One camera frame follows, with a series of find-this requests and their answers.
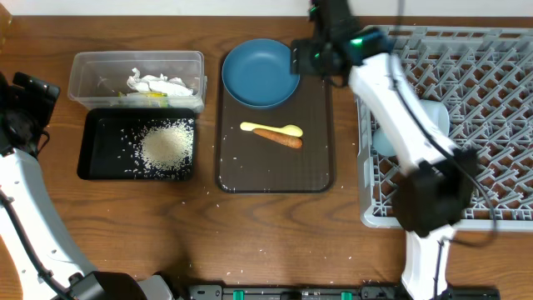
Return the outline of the dark blue plate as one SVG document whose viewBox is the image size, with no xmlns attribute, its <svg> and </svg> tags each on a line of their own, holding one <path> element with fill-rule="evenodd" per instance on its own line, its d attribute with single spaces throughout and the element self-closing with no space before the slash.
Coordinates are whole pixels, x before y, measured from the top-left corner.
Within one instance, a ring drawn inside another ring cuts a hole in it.
<svg viewBox="0 0 533 300">
<path fill-rule="evenodd" d="M 298 87 L 291 51 L 276 40 L 259 38 L 233 48 L 222 64 L 225 89 L 242 105 L 269 109 L 285 102 Z"/>
</svg>

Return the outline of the cream plastic spoon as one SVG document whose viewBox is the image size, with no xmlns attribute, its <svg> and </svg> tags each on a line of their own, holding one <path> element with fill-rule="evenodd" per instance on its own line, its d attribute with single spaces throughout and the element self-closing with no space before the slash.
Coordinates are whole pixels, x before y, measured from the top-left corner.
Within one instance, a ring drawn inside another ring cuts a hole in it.
<svg viewBox="0 0 533 300">
<path fill-rule="evenodd" d="M 271 127 L 271 126 L 261 125 L 261 124 L 253 123 L 253 122 L 242 122 L 240 124 L 240 129 L 243 131 L 248 131 L 248 132 L 252 132 L 254 129 L 264 129 L 264 130 L 272 131 L 274 133 L 282 133 L 282 134 L 286 134 L 286 135 L 293 136 L 296 138 L 298 137 L 300 138 L 303 136 L 302 129 L 292 124 L 286 125 L 284 127 Z"/>
</svg>

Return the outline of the orange carrot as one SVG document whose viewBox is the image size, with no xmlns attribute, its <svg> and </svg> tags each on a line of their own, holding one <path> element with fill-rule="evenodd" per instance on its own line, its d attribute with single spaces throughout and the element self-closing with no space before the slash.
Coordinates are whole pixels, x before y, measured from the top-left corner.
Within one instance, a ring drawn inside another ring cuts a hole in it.
<svg viewBox="0 0 533 300">
<path fill-rule="evenodd" d="M 258 136 L 269 139 L 275 143 L 279 143 L 289 148 L 301 148 L 303 144 L 300 138 L 293 137 L 284 133 L 273 132 L 262 128 L 253 129 L 252 132 Z"/>
</svg>

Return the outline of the light blue cup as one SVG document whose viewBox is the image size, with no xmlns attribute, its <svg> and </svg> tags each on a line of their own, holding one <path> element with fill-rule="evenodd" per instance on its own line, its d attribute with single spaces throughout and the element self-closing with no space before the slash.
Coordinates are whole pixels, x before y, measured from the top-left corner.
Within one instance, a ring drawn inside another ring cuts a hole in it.
<svg viewBox="0 0 533 300">
<path fill-rule="evenodd" d="M 394 157 L 396 152 L 389 142 L 385 132 L 379 127 L 372 134 L 372 146 L 374 149 L 384 157 Z"/>
</svg>

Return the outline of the yellow snack wrapper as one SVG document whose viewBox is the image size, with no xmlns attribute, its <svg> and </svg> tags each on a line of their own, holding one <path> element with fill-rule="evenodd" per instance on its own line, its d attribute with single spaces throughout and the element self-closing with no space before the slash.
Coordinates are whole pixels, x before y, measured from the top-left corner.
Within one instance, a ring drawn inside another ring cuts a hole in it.
<svg viewBox="0 0 533 300">
<path fill-rule="evenodd" d="M 164 98 L 167 97 L 167 94 L 162 92 L 119 92 L 118 96 L 120 98 Z"/>
</svg>

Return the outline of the light blue bowl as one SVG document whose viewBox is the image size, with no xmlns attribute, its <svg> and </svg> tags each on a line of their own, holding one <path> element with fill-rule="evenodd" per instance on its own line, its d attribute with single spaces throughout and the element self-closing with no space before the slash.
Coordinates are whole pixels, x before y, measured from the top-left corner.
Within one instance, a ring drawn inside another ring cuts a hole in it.
<svg viewBox="0 0 533 300">
<path fill-rule="evenodd" d="M 450 117 L 446 106 L 441 102 L 421 99 L 421 105 L 430 120 L 440 129 L 440 131 L 448 136 L 450 132 Z"/>
</svg>

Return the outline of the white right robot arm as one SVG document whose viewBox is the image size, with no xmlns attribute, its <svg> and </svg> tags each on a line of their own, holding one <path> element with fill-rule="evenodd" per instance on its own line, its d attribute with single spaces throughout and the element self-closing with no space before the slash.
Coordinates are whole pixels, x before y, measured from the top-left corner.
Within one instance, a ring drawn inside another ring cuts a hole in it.
<svg viewBox="0 0 533 300">
<path fill-rule="evenodd" d="M 292 41 L 291 72 L 341 76 L 371 110 L 403 176 L 392 196 L 393 214 L 406 231 L 401 283 L 413 299 L 443 296 L 455 225 L 475 188 L 476 153 L 459 149 L 430 120 L 390 39 L 376 27 Z"/>
</svg>

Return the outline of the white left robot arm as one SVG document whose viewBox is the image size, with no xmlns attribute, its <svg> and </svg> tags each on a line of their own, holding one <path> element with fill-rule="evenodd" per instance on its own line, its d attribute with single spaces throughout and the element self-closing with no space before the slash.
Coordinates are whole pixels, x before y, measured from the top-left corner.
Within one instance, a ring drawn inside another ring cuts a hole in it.
<svg viewBox="0 0 533 300">
<path fill-rule="evenodd" d="M 1 80 L 1 238 L 26 299 L 176 299 L 160 274 L 137 281 L 98 270 L 73 241 L 48 195 L 38 156 L 59 87 L 16 72 Z"/>
</svg>

